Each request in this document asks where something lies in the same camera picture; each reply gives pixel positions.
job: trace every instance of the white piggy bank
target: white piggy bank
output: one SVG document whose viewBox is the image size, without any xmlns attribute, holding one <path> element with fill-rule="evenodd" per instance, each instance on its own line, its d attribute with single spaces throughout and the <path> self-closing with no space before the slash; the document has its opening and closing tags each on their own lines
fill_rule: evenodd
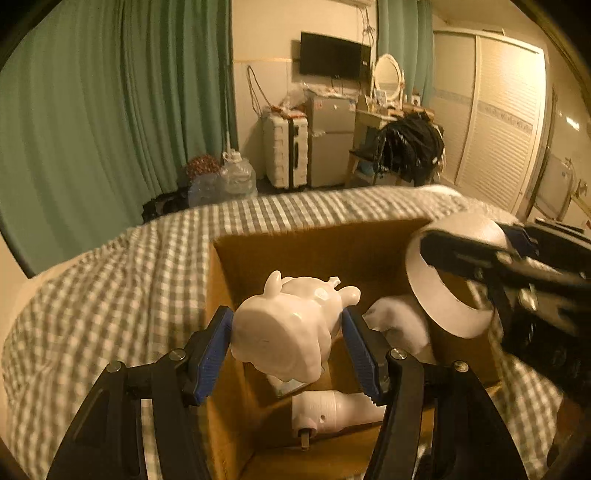
<svg viewBox="0 0 591 480">
<path fill-rule="evenodd" d="M 232 321 L 232 355 L 267 375 L 287 382 L 312 383 L 320 378 L 340 329 L 340 313 L 357 305 L 357 287 L 339 291 L 338 277 L 281 278 L 274 271 L 263 295 L 246 299 Z"/>
</svg>

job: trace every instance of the mirror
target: mirror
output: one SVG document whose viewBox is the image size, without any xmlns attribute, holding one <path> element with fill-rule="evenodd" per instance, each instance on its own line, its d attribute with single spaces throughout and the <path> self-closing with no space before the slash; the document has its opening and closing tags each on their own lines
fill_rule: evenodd
<svg viewBox="0 0 591 480">
<path fill-rule="evenodd" d="M 386 92 L 388 104 L 395 108 L 402 108 L 402 90 L 404 89 L 404 75 L 396 59 L 389 53 L 382 55 L 374 68 L 374 87 Z"/>
</svg>

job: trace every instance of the chair leg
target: chair leg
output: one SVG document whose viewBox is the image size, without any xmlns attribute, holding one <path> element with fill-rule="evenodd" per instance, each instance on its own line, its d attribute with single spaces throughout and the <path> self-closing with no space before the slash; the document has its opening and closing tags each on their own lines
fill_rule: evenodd
<svg viewBox="0 0 591 480">
<path fill-rule="evenodd" d="M 355 170 L 357 170 L 358 164 L 359 164 L 359 157 L 350 153 L 349 154 L 349 164 L 347 165 L 347 176 L 345 177 L 345 187 L 349 187 L 351 185 L 351 180 L 353 179 L 353 175 L 355 174 Z"/>
</svg>

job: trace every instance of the brown box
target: brown box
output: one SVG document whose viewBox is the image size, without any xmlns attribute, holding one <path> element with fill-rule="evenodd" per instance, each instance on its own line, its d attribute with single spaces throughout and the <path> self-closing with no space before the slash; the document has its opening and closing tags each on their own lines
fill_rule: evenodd
<svg viewBox="0 0 591 480">
<path fill-rule="evenodd" d="M 411 235 L 427 219 L 389 220 L 284 233 L 228 236 L 210 252 L 206 314 L 220 305 L 235 309 L 262 293 L 269 274 L 338 276 L 342 286 L 361 290 L 360 312 L 377 299 L 410 292 L 404 254 Z M 435 325 L 431 329 L 438 360 L 466 361 L 485 385 L 498 382 L 486 336 L 460 340 Z M 307 390 L 361 391 L 344 342 L 332 349 L 329 367 Z M 228 353 L 212 396 L 204 407 L 206 452 L 216 480 L 342 479 L 363 472 L 379 432 L 369 426 L 313 440 L 303 452 L 291 434 L 291 398 L 277 399 L 265 375 Z M 423 414 L 424 434 L 433 428 L 433 412 Z"/>
</svg>

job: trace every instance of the curtain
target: curtain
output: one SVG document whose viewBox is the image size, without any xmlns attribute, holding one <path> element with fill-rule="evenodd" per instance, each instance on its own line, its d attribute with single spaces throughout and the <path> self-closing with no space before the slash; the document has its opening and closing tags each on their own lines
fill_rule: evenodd
<svg viewBox="0 0 591 480">
<path fill-rule="evenodd" d="M 433 11 L 429 0 L 378 0 L 378 55 L 389 53 L 428 106 L 433 93 Z"/>
<path fill-rule="evenodd" d="M 0 227 L 27 273 L 142 222 L 235 138 L 230 0 L 63 0 L 0 71 Z"/>
</svg>

